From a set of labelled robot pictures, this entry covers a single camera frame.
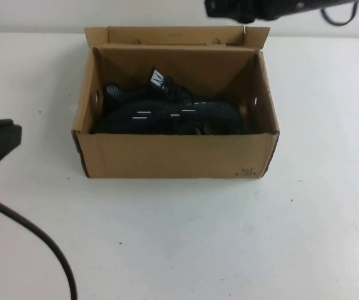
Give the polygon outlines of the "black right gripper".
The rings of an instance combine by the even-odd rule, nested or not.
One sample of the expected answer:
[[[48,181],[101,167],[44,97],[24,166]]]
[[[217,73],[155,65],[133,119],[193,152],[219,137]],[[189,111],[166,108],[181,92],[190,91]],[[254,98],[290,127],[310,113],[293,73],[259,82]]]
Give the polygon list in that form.
[[[204,6],[209,18],[232,19],[238,23],[252,23],[256,20],[252,1],[205,0]]]

